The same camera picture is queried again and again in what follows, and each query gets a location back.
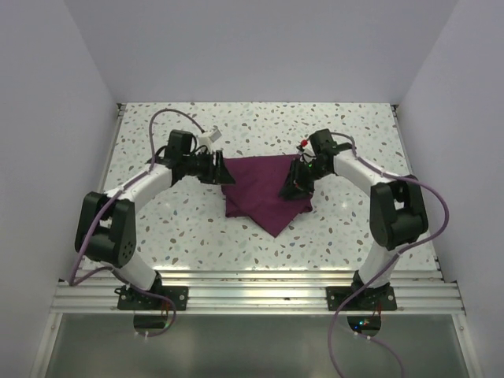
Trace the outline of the purple cloth mat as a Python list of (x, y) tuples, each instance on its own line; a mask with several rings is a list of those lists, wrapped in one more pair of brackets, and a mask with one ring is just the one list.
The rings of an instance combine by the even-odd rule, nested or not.
[(311, 198), (288, 201), (280, 197), (292, 155), (230, 158), (224, 161), (235, 184), (221, 188), (225, 216), (248, 217), (277, 237), (299, 214), (313, 210)]

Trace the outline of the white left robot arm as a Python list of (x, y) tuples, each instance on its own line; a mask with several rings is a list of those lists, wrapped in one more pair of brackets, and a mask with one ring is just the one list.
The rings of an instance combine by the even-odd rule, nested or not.
[(235, 182), (225, 166), (223, 151), (203, 149), (173, 157), (155, 154), (145, 168), (126, 183), (104, 193), (88, 193), (80, 212), (75, 239), (77, 260), (69, 284), (76, 286), (88, 278), (76, 277), (80, 262), (86, 257), (103, 264), (103, 270), (115, 273), (136, 288), (135, 298), (143, 307), (159, 307), (164, 291), (157, 285), (157, 271), (137, 254), (135, 217), (157, 195), (186, 176), (212, 185)]

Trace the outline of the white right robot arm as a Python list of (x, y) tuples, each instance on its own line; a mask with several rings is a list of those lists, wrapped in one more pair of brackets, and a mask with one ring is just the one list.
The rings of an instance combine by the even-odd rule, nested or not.
[(401, 249), (415, 243), (428, 229), (423, 195), (414, 177), (381, 172), (376, 165), (347, 151), (334, 156), (320, 153), (310, 161), (294, 159), (280, 197), (307, 198), (314, 193), (314, 183), (331, 174), (350, 181), (369, 197), (373, 242), (365, 262), (354, 274), (350, 291), (352, 303), (368, 309), (379, 299), (377, 289), (390, 283)]

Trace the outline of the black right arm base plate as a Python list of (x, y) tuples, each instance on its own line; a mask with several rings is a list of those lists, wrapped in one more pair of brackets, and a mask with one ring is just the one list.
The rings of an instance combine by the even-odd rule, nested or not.
[[(336, 311), (354, 293), (354, 287), (329, 286), (325, 288), (329, 311)], [(387, 283), (378, 288), (366, 288), (352, 298), (343, 311), (396, 311), (398, 305), (394, 288)]]

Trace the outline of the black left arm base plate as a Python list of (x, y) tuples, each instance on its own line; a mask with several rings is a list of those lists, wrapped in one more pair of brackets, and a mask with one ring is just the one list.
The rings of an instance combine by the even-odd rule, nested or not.
[(174, 309), (184, 311), (189, 299), (189, 288), (185, 286), (162, 286), (154, 293), (146, 294), (123, 285), (114, 290), (118, 295), (117, 308), (130, 311), (155, 311)]

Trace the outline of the aluminium table edge rail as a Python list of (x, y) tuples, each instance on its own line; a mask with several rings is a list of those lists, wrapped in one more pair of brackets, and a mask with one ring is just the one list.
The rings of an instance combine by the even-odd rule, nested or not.
[[(325, 315), (326, 288), (350, 285), (351, 271), (161, 271), (167, 286), (186, 286), (185, 314)], [(59, 283), (53, 313), (115, 313), (120, 283), (107, 272), (77, 287)], [(391, 280), (397, 315), (465, 312), (457, 284), (439, 271), (396, 271)]]

